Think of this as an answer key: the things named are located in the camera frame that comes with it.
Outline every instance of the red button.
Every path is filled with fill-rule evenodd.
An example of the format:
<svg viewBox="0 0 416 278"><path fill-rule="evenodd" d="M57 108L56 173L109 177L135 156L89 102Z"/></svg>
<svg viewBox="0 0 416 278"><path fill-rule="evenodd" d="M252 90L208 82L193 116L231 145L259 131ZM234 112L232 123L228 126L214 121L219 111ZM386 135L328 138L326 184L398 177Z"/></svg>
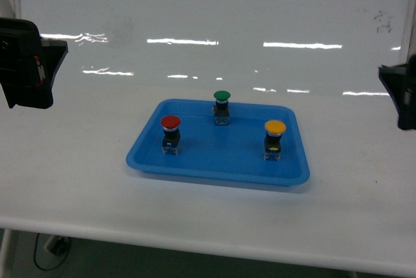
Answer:
<svg viewBox="0 0 416 278"><path fill-rule="evenodd" d="M161 125L166 129L175 129L181 124L181 120L177 116L165 116L161 120Z"/></svg>

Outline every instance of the blue tray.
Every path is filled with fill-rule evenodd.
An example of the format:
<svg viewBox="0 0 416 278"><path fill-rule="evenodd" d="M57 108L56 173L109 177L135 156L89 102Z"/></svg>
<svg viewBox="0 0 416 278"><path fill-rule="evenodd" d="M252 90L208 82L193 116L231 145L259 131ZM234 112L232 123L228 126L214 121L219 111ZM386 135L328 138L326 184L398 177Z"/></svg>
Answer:
<svg viewBox="0 0 416 278"><path fill-rule="evenodd" d="M214 101L169 99L158 105L127 155L136 170L291 186L309 179L302 139L294 112L286 107L229 103L228 126L214 124ZM174 114L181 118L181 150L178 156L162 152L160 121ZM287 130L281 138L281 158L263 159L268 120L281 120Z"/></svg>

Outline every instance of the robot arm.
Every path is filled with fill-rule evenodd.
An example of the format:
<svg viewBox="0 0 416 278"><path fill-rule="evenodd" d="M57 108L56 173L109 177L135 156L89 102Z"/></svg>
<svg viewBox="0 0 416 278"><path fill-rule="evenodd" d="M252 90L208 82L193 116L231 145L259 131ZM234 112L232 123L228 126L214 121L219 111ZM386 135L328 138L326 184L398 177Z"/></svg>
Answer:
<svg viewBox="0 0 416 278"><path fill-rule="evenodd" d="M33 22L0 18L0 83L8 106L52 106L53 81L67 52L65 41L42 39Z"/></svg>
<svg viewBox="0 0 416 278"><path fill-rule="evenodd" d="M407 64L379 67L378 76L396 106L398 128L416 129L416 55Z"/></svg>

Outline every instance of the cable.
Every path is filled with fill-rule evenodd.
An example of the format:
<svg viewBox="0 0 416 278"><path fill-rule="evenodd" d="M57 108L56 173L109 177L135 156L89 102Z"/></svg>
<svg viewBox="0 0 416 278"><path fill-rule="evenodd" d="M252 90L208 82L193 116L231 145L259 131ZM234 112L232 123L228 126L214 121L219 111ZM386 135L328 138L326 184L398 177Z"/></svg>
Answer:
<svg viewBox="0 0 416 278"><path fill-rule="evenodd" d="M65 256L64 256L64 258L59 262L59 264L58 265L56 265L55 267L52 267L52 268L43 268L43 267L40 267L40 265L38 264L38 262L36 261L36 252L37 252L37 250L38 250L38 241L39 241L39 236L40 236L40 234L38 234L37 236L36 236L36 241L35 241L35 243L34 243L34 251L33 251L33 262L34 262L34 265L38 268L38 269L40 269L40 270L42 270L43 272L50 272L51 270L56 270L59 266L61 266L64 262L65 262L65 260L66 260L66 258L68 257L68 255L70 254L70 249L71 249L71 243L72 243L72 239L70 238L70 237L68 237L68 250L66 250L66 254L65 254Z"/></svg>

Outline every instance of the power outlet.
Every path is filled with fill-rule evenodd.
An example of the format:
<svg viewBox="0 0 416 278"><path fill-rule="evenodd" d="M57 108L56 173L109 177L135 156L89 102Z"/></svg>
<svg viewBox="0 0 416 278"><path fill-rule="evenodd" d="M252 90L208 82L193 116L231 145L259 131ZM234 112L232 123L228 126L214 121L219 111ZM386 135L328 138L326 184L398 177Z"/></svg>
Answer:
<svg viewBox="0 0 416 278"><path fill-rule="evenodd" d="M44 251L53 255L61 256L69 248L68 237L55 236L52 234L44 244Z"/></svg>

